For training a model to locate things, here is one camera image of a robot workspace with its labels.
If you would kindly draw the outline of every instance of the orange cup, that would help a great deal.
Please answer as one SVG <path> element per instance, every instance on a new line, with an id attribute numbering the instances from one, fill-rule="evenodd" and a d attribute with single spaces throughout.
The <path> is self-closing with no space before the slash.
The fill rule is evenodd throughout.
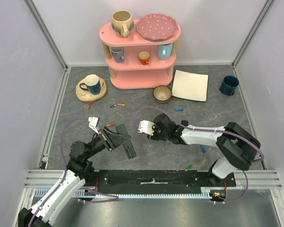
<path id="1" fill-rule="evenodd" d="M 142 65 L 148 65 L 150 62 L 151 54 L 148 51 L 141 51 L 138 54 L 139 61 Z"/>

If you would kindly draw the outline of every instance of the orange marker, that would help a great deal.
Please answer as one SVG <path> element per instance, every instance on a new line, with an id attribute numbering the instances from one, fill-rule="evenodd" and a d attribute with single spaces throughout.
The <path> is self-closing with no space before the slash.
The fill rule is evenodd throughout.
<path id="1" fill-rule="evenodd" d="M 90 104 L 87 106 L 87 108 L 89 109 L 89 108 L 91 107 L 91 105 L 93 105 L 93 103 L 90 103 Z"/>

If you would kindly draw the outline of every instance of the mug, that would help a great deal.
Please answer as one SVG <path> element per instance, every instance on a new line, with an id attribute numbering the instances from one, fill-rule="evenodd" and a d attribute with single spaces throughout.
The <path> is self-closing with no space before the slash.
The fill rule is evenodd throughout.
<path id="1" fill-rule="evenodd" d="M 238 78 L 234 76 L 226 76 L 224 77 L 219 90 L 221 91 L 222 94 L 232 96 L 235 94 L 235 89 L 239 85 L 239 80 Z"/>
<path id="2" fill-rule="evenodd" d="M 91 74 L 85 77 L 84 83 L 80 83 L 79 86 L 82 90 L 89 91 L 93 95 L 98 95 L 101 90 L 100 79 L 95 74 Z"/>
<path id="3" fill-rule="evenodd" d="M 114 58 L 114 60 L 117 63 L 122 63 L 122 62 L 125 61 L 125 58 L 124 58 L 124 47 L 114 47 L 114 46 L 112 46 L 110 48 L 110 50 L 112 51 L 113 58 Z"/>
<path id="4" fill-rule="evenodd" d="M 151 58 L 151 54 L 148 51 L 141 51 L 138 54 L 138 58 L 142 65 L 148 65 Z"/>
<path id="5" fill-rule="evenodd" d="M 118 11 L 112 16 L 112 27 L 118 36 L 127 38 L 133 31 L 133 17 L 127 11 Z"/>
<path id="6" fill-rule="evenodd" d="M 161 60 L 168 59 L 171 54 L 171 49 L 172 49 L 172 43 L 165 45 L 158 45 L 157 46 L 158 58 L 160 58 Z"/>

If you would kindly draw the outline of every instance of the ceramic bowl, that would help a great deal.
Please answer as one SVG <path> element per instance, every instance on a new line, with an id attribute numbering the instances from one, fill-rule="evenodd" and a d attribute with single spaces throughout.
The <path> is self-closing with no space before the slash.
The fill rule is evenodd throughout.
<path id="1" fill-rule="evenodd" d="M 171 89 L 167 86 L 160 85 L 154 88 L 152 94 L 157 102 L 165 103 L 171 98 Z"/>

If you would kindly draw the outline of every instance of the blue mug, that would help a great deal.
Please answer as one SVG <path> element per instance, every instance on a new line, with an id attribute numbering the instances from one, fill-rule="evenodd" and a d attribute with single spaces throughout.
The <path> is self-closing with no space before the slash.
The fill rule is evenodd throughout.
<path id="1" fill-rule="evenodd" d="M 161 60 L 168 59 L 170 57 L 171 50 L 172 50 L 172 43 L 166 44 L 166 45 L 158 45 L 157 46 L 158 57 Z"/>
<path id="2" fill-rule="evenodd" d="M 93 95 L 98 95 L 101 91 L 100 79 L 95 74 L 85 77 L 84 83 L 80 83 L 79 86 L 82 90 L 89 91 Z"/>
<path id="3" fill-rule="evenodd" d="M 112 46 L 110 50 L 112 51 L 112 56 L 117 63 L 122 63 L 125 61 L 124 47 Z"/>
<path id="4" fill-rule="evenodd" d="M 232 96 L 235 94 L 235 89 L 239 85 L 239 80 L 238 78 L 234 76 L 226 76 L 224 77 L 219 90 L 221 91 L 222 94 Z"/>

